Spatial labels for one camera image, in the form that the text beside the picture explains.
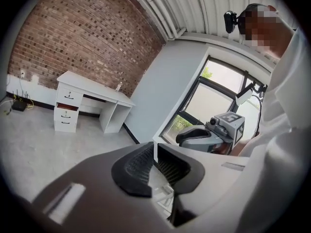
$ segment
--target ceiling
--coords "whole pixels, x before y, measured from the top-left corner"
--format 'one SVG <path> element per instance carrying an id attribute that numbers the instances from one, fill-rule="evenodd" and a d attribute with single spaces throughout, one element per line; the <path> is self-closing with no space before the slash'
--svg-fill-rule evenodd
<path id="1" fill-rule="evenodd" d="M 224 13 L 232 10 L 239 15 L 250 3 L 272 5 L 283 20 L 292 28 L 297 21 L 282 0 L 138 0 L 155 21 L 164 39 L 170 40 L 180 36 L 184 31 L 206 33 L 228 38 L 248 45 L 236 29 L 228 34 L 225 31 Z"/>

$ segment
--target camera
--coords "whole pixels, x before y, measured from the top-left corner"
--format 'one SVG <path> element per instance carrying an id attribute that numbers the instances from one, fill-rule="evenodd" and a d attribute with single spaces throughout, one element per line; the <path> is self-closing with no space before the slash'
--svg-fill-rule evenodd
<path id="1" fill-rule="evenodd" d="M 225 30 L 227 31 L 227 33 L 232 33 L 235 28 L 235 25 L 238 24 L 237 13 L 228 10 L 224 14 L 224 19 L 225 19 Z"/>
<path id="2" fill-rule="evenodd" d="M 209 121 L 211 125 L 219 124 L 219 119 L 212 117 Z"/>

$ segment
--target corrugated metal ceiling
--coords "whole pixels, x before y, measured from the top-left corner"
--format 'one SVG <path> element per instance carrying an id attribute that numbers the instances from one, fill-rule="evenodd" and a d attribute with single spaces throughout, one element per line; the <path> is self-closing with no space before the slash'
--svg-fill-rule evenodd
<path id="1" fill-rule="evenodd" d="M 239 30 L 231 34 L 225 31 L 224 13 L 228 10 L 239 15 L 245 7 L 250 3 L 261 3 L 265 5 L 272 5 L 278 11 L 283 20 L 285 20 L 291 27 L 296 28 L 297 21 L 291 14 L 287 6 L 282 0 L 138 0 L 141 4 L 149 6 L 153 2 L 153 6 L 147 12 L 150 14 L 154 12 L 154 7 L 159 8 L 166 21 L 170 20 L 175 29 L 179 32 L 181 29 L 186 28 L 187 32 L 206 33 L 217 35 L 224 38 L 240 42 L 241 44 L 248 45 L 244 42 L 239 35 Z M 154 13 L 154 18 L 158 19 L 159 16 Z M 158 20 L 156 25 L 161 28 L 160 31 L 164 34 L 164 38 L 168 39 L 168 35 L 164 33 L 163 18 Z"/>

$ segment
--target gray floor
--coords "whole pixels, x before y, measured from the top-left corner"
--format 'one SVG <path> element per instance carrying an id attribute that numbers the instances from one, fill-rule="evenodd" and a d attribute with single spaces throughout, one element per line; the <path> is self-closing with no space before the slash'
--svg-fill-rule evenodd
<path id="1" fill-rule="evenodd" d="M 124 128 L 103 134 L 97 118 L 79 116 L 76 133 L 55 132 L 53 111 L 35 106 L 24 112 L 0 107 L 1 160 L 11 188 L 29 201 L 80 161 L 135 144 Z"/>

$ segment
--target desk drawer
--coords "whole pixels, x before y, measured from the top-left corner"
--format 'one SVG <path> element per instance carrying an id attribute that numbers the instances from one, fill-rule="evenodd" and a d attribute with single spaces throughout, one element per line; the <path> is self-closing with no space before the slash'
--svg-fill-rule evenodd
<path id="1" fill-rule="evenodd" d="M 76 122 L 78 114 L 78 107 L 56 103 L 54 108 L 54 121 Z"/>
<path id="2" fill-rule="evenodd" d="M 65 88 L 58 88 L 56 102 L 69 104 L 79 107 L 82 101 L 83 94 L 75 91 L 70 91 Z"/>
<path id="3" fill-rule="evenodd" d="M 76 132 L 76 122 L 54 121 L 55 131 Z"/>

